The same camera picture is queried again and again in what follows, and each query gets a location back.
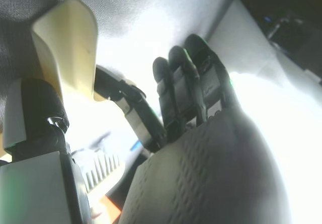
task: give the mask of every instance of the yellow plastic object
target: yellow plastic object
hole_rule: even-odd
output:
[[[78,92],[93,99],[98,27],[81,0],[65,0],[32,26],[32,38],[43,70],[64,101]]]

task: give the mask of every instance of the black leather surface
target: black leather surface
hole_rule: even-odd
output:
[[[9,85],[13,80],[21,77],[41,77],[42,73],[38,64],[38,58],[34,49],[30,26],[31,22],[45,13],[62,0],[0,0],[0,130],[2,129],[4,104]],[[208,38],[217,25],[221,16],[232,0],[83,0],[94,11],[99,25],[99,36],[107,39],[121,39],[117,48],[123,47],[122,42],[129,37],[133,22],[145,12],[162,12],[164,17],[161,22],[151,21],[146,23],[151,32],[156,32],[155,41],[158,44],[170,47],[181,44],[190,34],[196,33]],[[160,32],[158,26],[169,25],[169,37],[158,39]],[[152,76],[152,62],[162,55],[158,48],[153,48],[153,43],[142,40],[136,45],[137,50],[143,49],[152,52],[147,64],[135,65],[140,62],[143,53],[133,56],[132,64],[121,62],[124,68],[138,66],[147,68]],[[106,64],[122,69],[114,62]]]
[[[119,223],[289,223],[288,213],[270,151],[231,109],[137,169]]]

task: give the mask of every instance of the textured grip surface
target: textured grip surface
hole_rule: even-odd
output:
[[[244,114],[230,109],[137,169],[119,223],[288,222],[267,146]]]

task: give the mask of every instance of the comb teeth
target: comb teeth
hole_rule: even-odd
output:
[[[120,166],[118,155],[108,156],[102,151],[96,152],[93,162],[95,167],[82,173],[88,193]]]

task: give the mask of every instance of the bright light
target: bright light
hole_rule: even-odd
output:
[[[241,107],[281,172],[292,223],[322,223],[322,109],[309,96],[249,74],[231,74]]]

